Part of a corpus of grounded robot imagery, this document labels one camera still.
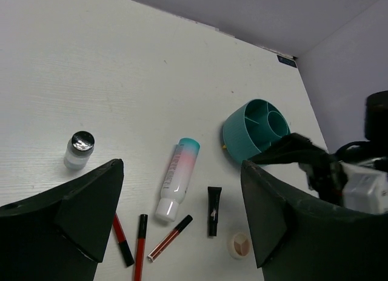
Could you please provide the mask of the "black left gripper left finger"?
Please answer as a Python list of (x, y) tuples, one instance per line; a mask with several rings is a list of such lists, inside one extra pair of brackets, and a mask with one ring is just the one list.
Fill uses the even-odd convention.
[(1, 206), (1, 280), (93, 280), (103, 261), (124, 162)]

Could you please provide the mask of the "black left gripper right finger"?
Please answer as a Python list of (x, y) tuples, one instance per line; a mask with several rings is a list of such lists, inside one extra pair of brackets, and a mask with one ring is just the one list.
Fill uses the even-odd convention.
[(387, 215), (333, 205), (252, 163), (241, 188), (266, 280), (386, 280)]

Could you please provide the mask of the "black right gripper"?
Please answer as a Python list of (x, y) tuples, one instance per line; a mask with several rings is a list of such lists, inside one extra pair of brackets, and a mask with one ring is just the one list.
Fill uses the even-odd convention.
[(298, 133), (283, 136), (249, 161), (260, 165), (298, 163), (307, 175), (310, 190), (316, 191), (321, 200), (343, 205), (343, 189), (348, 177), (342, 164), (307, 137)]

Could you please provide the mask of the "red lip gloss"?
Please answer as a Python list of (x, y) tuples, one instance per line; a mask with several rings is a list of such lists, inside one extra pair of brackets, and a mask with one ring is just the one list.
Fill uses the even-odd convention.
[(130, 267), (135, 263), (135, 261), (117, 214), (115, 214), (113, 219), (113, 230), (115, 232), (124, 263), (126, 267)]
[(142, 266), (144, 261), (144, 250), (146, 243), (148, 215), (141, 214), (139, 216), (138, 236), (136, 243), (136, 259), (135, 269), (133, 275), (133, 281), (141, 281), (142, 278)]

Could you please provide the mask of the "black squeeze tube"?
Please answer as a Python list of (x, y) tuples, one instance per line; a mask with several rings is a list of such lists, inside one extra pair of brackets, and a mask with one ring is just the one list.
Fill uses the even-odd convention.
[(221, 198), (221, 187), (207, 188), (208, 192), (208, 236), (216, 237), (218, 229), (219, 203)]

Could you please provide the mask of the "small clear jar black lid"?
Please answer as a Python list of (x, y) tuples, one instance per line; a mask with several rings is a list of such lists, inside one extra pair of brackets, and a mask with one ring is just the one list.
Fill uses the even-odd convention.
[(67, 143), (64, 155), (64, 165), (68, 169), (79, 171), (83, 169), (94, 151), (95, 138), (87, 131), (74, 133)]

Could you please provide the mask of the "brown lip gloss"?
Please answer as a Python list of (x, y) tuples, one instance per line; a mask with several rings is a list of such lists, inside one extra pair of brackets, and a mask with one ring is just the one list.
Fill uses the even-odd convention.
[(177, 238), (177, 236), (182, 233), (183, 230), (192, 222), (193, 217), (191, 215), (187, 215), (184, 219), (182, 219), (170, 232), (168, 235), (161, 240), (157, 246), (148, 254), (147, 259), (150, 262), (154, 262), (163, 251)]

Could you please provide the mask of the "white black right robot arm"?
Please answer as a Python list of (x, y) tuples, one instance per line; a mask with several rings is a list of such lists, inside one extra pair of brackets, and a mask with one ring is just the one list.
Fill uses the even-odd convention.
[(345, 164), (387, 172), (387, 91), (369, 95), (365, 107), (365, 141), (347, 143), (330, 154), (310, 139), (291, 133), (249, 160), (258, 165), (298, 163), (309, 189), (326, 202), (344, 206), (344, 190), (350, 181)]

